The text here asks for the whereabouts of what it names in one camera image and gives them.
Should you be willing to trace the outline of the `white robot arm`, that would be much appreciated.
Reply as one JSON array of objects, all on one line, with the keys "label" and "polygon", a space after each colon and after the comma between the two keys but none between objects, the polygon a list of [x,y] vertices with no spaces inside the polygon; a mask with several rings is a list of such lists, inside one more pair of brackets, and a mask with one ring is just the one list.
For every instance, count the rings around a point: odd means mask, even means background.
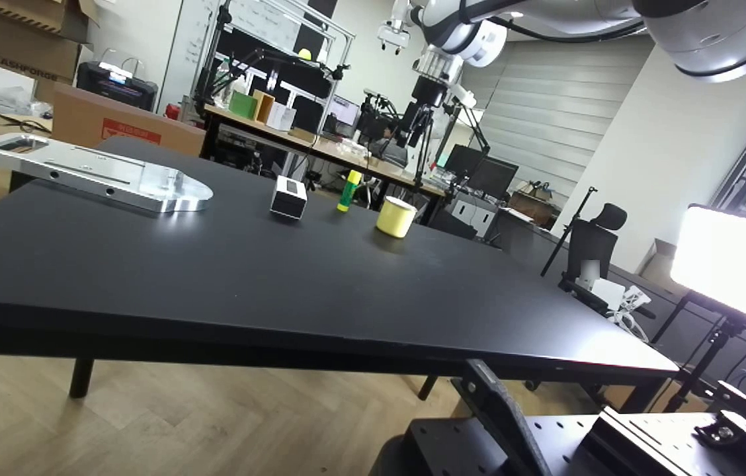
[{"label": "white robot arm", "polygon": [[545,43],[645,31],[686,77],[746,77],[746,0],[395,0],[392,20],[472,66],[490,66],[510,31]]}]

